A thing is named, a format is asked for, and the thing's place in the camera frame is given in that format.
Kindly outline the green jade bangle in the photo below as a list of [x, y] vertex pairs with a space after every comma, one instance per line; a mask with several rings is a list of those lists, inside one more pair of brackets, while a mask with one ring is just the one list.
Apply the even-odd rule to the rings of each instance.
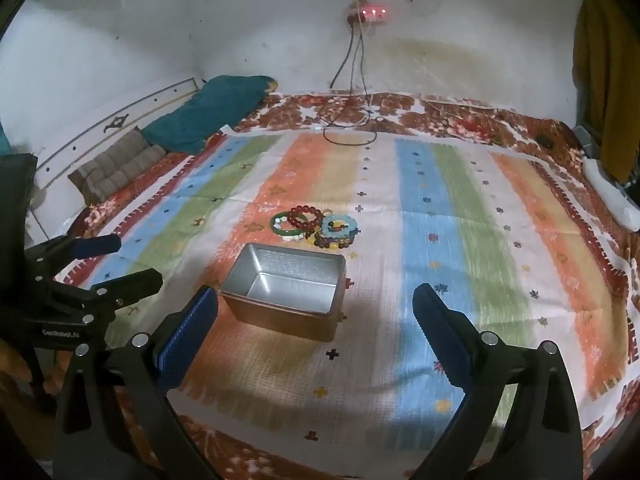
[[307, 231], [306, 222], [302, 212], [281, 211], [271, 218], [270, 229], [280, 236], [299, 236]]

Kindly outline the white headboard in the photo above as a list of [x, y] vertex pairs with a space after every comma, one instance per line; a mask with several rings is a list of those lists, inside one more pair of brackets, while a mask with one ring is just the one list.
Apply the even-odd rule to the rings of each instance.
[[68, 175], [90, 162], [133, 128], [143, 128], [190, 99], [202, 88], [199, 76], [165, 78], [119, 96], [52, 136], [38, 155], [35, 189], [26, 216], [27, 243], [64, 233], [85, 208]]

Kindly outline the brown striped pillow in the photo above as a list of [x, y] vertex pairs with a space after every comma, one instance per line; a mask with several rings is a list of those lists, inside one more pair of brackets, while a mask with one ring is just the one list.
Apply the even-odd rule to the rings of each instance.
[[138, 128], [133, 128], [104, 152], [68, 175], [86, 205], [107, 200], [126, 188], [163, 157], [166, 151], [149, 144]]

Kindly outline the red floral bedsheet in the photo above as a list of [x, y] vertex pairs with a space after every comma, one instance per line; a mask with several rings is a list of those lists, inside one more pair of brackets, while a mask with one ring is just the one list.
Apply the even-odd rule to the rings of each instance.
[[[399, 93], [378, 93], [365, 98], [301, 94], [267, 96], [258, 109], [234, 129], [213, 136], [194, 155], [163, 157], [107, 200], [86, 205], [73, 220], [84, 234], [115, 232], [110, 223], [122, 218], [128, 206], [149, 203], [157, 191], [175, 181], [189, 158], [205, 155], [229, 136], [265, 136], [287, 132], [317, 133], [330, 143], [354, 136], [364, 144], [379, 136], [404, 136], [437, 142], [461, 142], [533, 157], [547, 164], [563, 188], [578, 201], [579, 209], [606, 236], [606, 247], [630, 265], [628, 294], [636, 319], [631, 329], [636, 341], [639, 322], [639, 239], [620, 226], [608, 212], [582, 172], [584, 153], [574, 133], [562, 122], [537, 119], [510, 110], [493, 110], [474, 103], [432, 102]], [[582, 427], [585, 472], [594, 471], [639, 409], [639, 381], [628, 396], [623, 417], [603, 434]], [[325, 444], [283, 434], [258, 434], [253, 440], [201, 424], [181, 414], [188, 434], [227, 479], [405, 479], [416, 470], [425, 450], [398, 451], [346, 444]]]

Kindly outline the silver metal tin box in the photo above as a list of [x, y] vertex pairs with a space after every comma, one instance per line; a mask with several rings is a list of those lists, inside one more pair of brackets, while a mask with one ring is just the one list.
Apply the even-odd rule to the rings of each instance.
[[330, 342], [345, 289], [346, 260], [341, 255], [250, 243], [220, 293], [242, 323]]

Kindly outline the striped colourful cloth mat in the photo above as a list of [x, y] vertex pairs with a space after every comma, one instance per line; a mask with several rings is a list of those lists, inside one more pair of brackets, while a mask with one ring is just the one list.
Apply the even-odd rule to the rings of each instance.
[[[307, 231], [274, 234], [281, 211], [302, 212]], [[533, 157], [404, 136], [229, 136], [110, 229], [122, 248], [76, 264], [66, 281], [91, 286], [146, 268], [165, 280], [116, 318], [112, 344], [154, 327], [201, 285], [220, 290], [247, 244], [345, 258], [332, 341], [250, 326], [222, 306], [172, 395], [181, 414], [245, 440], [429, 448], [462, 393], [413, 317], [422, 283], [508, 344], [554, 340], [580, 420], [597, 434], [623, 417], [638, 384], [630, 265]]]

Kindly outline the white rolled cloth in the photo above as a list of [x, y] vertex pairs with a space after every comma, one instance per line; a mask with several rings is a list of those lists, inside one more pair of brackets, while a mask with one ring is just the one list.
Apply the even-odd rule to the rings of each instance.
[[627, 231], [638, 232], [640, 229], [638, 205], [605, 175], [600, 162], [597, 159], [585, 158], [582, 161], [582, 172], [614, 220]]

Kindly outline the teal blanket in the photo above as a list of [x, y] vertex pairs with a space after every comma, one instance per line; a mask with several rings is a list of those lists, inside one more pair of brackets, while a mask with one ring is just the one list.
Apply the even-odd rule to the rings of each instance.
[[173, 112], [141, 129], [145, 141], [168, 152], [198, 154], [223, 126], [235, 128], [278, 88], [268, 76], [215, 77]]

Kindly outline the mustard yellow curtain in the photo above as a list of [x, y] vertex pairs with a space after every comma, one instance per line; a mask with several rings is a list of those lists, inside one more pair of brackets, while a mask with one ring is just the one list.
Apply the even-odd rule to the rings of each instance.
[[615, 0], [582, 0], [574, 43], [579, 119], [603, 169], [625, 184], [639, 155], [639, 36]]

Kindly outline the wall power strip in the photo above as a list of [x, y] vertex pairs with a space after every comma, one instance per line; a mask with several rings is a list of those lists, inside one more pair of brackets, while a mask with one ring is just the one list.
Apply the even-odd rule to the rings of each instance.
[[390, 17], [390, 12], [384, 6], [365, 3], [356, 4], [347, 12], [349, 24], [383, 24]]

